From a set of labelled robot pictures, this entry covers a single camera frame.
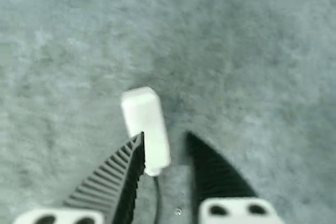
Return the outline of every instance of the white rectangular block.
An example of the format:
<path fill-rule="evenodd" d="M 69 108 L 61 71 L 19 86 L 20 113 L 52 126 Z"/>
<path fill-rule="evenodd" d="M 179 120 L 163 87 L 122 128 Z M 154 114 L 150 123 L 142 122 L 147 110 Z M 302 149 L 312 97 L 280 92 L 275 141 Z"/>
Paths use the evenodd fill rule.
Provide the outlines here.
<path fill-rule="evenodd" d="M 149 87 L 122 95 L 121 107 L 129 137 L 144 132 L 145 172 L 157 176 L 171 162 L 159 96 Z"/>

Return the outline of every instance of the gray carpet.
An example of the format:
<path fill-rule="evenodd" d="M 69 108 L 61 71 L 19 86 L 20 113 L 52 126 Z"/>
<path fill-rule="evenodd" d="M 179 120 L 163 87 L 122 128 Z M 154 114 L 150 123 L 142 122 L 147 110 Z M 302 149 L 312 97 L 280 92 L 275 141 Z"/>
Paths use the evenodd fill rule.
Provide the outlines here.
<path fill-rule="evenodd" d="M 0 0 L 0 219 L 53 206 L 127 139 L 123 91 L 160 95 L 162 223 L 190 217 L 182 133 L 287 224 L 336 219 L 336 0 Z M 152 223 L 143 177 L 134 223 Z M 182 215 L 174 215 L 180 207 Z"/>

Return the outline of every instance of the mounting hole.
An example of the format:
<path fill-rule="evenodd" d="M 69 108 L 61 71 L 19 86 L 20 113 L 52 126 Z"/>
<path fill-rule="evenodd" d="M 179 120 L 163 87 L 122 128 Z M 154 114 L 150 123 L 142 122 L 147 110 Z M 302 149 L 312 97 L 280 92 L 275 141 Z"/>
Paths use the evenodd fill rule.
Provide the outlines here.
<path fill-rule="evenodd" d="M 255 204 L 250 205 L 248 210 L 253 215 L 265 215 L 267 213 L 264 207 Z"/>
<path fill-rule="evenodd" d="M 225 216 L 228 215 L 227 210 L 221 206 L 211 206 L 210 207 L 210 214 L 218 215 L 218 216 Z"/>
<path fill-rule="evenodd" d="M 95 224 L 92 218 L 82 218 L 78 220 L 75 224 Z"/>
<path fill-rule="evenodd" d="M 55 216 L 53 215 L 45 215 L 35 221 L 35 224 L 54 224 L 56 221 Z"/>

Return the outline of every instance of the screw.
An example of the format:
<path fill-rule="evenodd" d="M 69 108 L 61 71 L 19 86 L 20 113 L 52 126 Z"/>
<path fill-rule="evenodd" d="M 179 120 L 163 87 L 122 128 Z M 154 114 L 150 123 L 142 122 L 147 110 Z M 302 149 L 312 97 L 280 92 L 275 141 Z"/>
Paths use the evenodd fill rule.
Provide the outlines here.
<path fill-rule="evenodd" d="M 181 208 L 175 208 L 174 214 L 178 215 L 178 216 L 182 215 L 182 209 Z"/>

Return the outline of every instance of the black cable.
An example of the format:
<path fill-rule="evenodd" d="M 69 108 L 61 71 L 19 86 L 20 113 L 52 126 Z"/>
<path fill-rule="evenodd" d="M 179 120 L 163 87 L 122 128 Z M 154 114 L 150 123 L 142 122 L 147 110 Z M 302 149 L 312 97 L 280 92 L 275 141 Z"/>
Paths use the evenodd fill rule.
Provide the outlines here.
<path fill-rule="evenodd" d="M 154 224 L 159 224 L 160 215 L 162 211 L 162 196 L 160 192 L 159 177 L 153 177 L 156 191 L 156 213 L 154 217 Z"/>

